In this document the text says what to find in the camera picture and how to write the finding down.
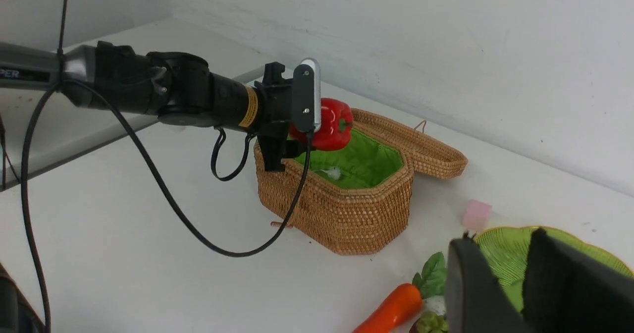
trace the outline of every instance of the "white wall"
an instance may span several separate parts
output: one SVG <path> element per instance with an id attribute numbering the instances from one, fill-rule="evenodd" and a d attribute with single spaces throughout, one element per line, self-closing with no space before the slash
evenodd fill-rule
<path id="1" fill-rule="evenodd" d="M 0 39 L 57 48 L 62 0 L 0 0 Z M 66 42 L 75 44 L 134 27 L 128 0 L 68 0 Z"/>
<path id="2" fill-rule="evenodd" d="M 634 195 L 634 0 L 131 1 Z"/>

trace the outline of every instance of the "white table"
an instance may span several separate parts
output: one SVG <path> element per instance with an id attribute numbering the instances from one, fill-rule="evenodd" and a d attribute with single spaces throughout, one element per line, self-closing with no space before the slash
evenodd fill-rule
<path id="1" fill-rule="evenodd" d="M 407 125 L 421 120 L 328 84 L 321 89 Z M 296 229 L 251 258 L 215 254 L 179 222 L 129 139 L 36 177 L 31 211 L 53 331 L 349 332 L 462 234 L 460 217 L 471 198 L 493 205 L 491 226 L 559 227 L 634 263 L 634 198 L 433 123 L 426 132 L 470 163 L 457 179 L 418 175 L 409 227 L 373 256 L 338 256 Z M 139 136 L 177 202 L 213 243 L 248 250 L 274 233 L 269 223 L 277 217 L 258 200 L 252 154 L 236 179 L 219 182 L 208 167 L 214 130 L 159 124 Z M 220 174 L 238 164 L 242 140 L 228 133 Z M 41 311 L 19 188 L 0 204 L 0 261 Z"/>
<path id="2" fill-rule="evenodd" d="M 211 71 L 228 78 L 238 78 L 242 82 L 262 75 L 267 62 L 266 57 L 257 51 L 179 19 L 165 19 L 98 40 L 116 46 L 132 46 L 139 55 L 150 51 L 193 53 L 207 60 Z M 86 44 L 96 46 L 98 40 Z M 73 48 L 75 46 L 67 47 L 66 51 Z M 17 168 L 20 167 L 22 141 L 29 118 L 42 93 L 13 89 L 0 91 L 0 113 L 7 131 L 7 153 Z M 126 118 L 134 128 L 156 120 L 151 116 L 135 114 L 127 114 Z M 123 134 L 123 128 L 109 112 L 76 108 L 66 97 L 57 94 L 46 104 L 38 122 L 29 169 L 33 172 L 54 165 Z M 13 174 L 7 171 L 7 180 L 12 179 Z"/>

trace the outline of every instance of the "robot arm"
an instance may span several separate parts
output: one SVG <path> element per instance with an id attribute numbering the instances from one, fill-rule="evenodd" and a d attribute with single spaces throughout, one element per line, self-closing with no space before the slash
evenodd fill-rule
<path id="1" fill-rule="evenodd" d="M 285 67 L 267 64 L 255 87 L 209 71 L 208 63 L 188 53 L 136 55 L 130 46 L 99 42 L 63 56 L 0 43 L 0 87 L 45 91 L 59 84 L 80 108 L 107 110 L 95 89 L 119 111 L 154 115 L 170 125 L 230 128 L 258 137 L 265 170 L 282 171 L 281 159 L 296 157 L 306 146 L 287 140 L 288 128 L 319 130 L 319 64 L 304 60 L 294 78 Z"/>

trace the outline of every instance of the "basket lid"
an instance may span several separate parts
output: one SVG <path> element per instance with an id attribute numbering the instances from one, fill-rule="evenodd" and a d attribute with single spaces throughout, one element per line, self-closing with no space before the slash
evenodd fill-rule
<path id="1" fill-rule="evenodd" d="M 410 155 L 418 173 L 446 179 L 458 177 L 467 166 L 467 157 L 423 132 L 373 112 L 352 109 L 355 122 L 371 128 L 378 139 Z"/>

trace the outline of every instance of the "carrot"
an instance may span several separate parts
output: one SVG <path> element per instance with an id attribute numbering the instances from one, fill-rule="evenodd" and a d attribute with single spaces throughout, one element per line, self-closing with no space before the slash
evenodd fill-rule
<path id="1" fill-rule="evenodd" d="M 392 291 L 381 305 L 353 333 L 388 333 L 421 311 L 419 288 L 404 283 Z"/>

